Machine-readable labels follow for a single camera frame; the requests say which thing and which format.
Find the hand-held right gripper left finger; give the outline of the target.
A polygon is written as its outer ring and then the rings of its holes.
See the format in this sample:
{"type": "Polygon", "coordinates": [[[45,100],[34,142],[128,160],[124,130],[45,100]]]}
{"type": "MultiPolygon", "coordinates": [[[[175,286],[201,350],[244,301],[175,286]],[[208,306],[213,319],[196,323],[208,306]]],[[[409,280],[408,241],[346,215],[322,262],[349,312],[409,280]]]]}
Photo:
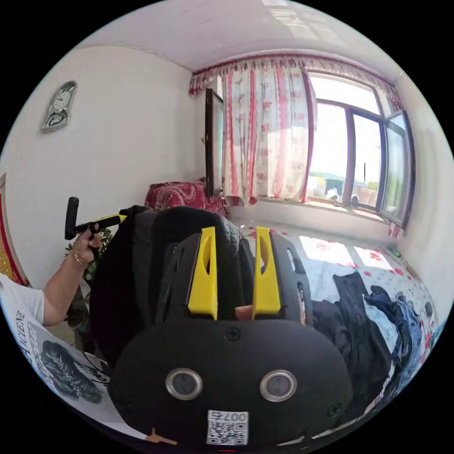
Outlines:
{"type": "Polygon", "coordinates": [[[188,310],[191,315],[218,318],[218,281],[215,227],[202,229],[188,310]]]}

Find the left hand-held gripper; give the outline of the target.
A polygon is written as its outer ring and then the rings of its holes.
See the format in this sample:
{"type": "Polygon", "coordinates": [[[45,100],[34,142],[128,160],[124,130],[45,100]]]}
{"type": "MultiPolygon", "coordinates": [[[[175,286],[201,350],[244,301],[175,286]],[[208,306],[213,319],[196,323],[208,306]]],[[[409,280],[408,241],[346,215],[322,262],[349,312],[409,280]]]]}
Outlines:
{"type": "Polygon", "coordinates": [[[98,258],[100,252],[103,250],[105,246],[105,242],[103,240],[105,231],[110,230],[114,226],[120,225],[123,221],[125,221],[126,218],[127,215],[116,214],[90,221],[86,225],[85,224],[83,225],[84,227],[83,230],[81,230],[81,228],[79,229],[80,232],[78,232],[78,236],[84,233],[87,229],[89,229],[94,234],[99,233],[101,235],[102,247],[99,249],[98,252],[95,252],[95,258],[98,258]]]}

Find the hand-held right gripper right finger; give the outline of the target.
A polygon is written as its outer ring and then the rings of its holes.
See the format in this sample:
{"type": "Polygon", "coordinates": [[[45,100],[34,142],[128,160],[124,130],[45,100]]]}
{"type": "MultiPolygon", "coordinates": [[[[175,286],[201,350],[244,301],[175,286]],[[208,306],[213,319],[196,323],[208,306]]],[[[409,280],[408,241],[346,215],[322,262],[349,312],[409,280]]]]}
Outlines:
{"type": "Polygon", "coordinates": [[[269,229],[257,227],[252,319],[277,316],[281,310],[278,278],[269,229]]]}

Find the person's left hand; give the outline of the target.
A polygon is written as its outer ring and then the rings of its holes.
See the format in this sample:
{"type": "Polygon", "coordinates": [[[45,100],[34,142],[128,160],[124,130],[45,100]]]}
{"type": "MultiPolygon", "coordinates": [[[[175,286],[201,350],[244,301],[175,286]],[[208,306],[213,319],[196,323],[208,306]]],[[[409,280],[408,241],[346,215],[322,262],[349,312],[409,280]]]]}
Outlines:
{"type": "Polygon", "coordinates": [[[101,235],[99,233],[94,234],[87,229],[75,240],[70,251],[70,255],[79,265],[87,268],[88,265],[95,259],[95,252],[98,252],[101,247],[101,235]]]}

